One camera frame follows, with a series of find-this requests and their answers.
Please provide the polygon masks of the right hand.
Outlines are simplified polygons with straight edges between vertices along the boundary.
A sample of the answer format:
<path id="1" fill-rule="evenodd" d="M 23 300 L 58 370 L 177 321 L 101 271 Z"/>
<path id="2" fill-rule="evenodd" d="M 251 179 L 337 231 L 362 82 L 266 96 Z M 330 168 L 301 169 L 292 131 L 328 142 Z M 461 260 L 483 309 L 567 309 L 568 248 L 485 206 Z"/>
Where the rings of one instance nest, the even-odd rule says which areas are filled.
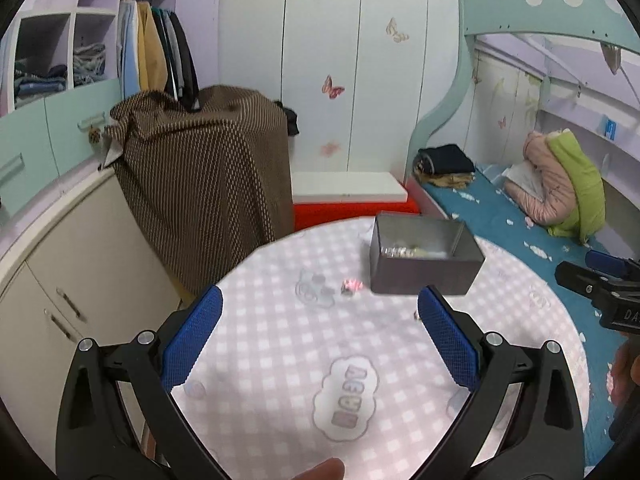
<path id="1" fill-rule="evenodd" d="M 631 340 L 626 340 L 617 349 L 614 362 L 606 375 L 608 397 L 615 406 L 624 404 L 631 391 L 640 382 L 639 356 L 631 347 Z"/>

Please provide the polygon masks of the left hand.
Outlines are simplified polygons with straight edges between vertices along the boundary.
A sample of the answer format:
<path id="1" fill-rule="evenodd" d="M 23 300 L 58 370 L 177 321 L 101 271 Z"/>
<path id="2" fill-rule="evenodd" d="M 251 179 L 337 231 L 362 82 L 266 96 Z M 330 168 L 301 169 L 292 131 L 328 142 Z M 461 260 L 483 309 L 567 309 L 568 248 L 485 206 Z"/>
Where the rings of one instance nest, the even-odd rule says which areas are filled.
<path id="1" fill-rule="evenodd" d="M 345 464 L 339 458 L 329 458 L 324 462 L 302 472 L 292 480 L 343 480 Z"/>

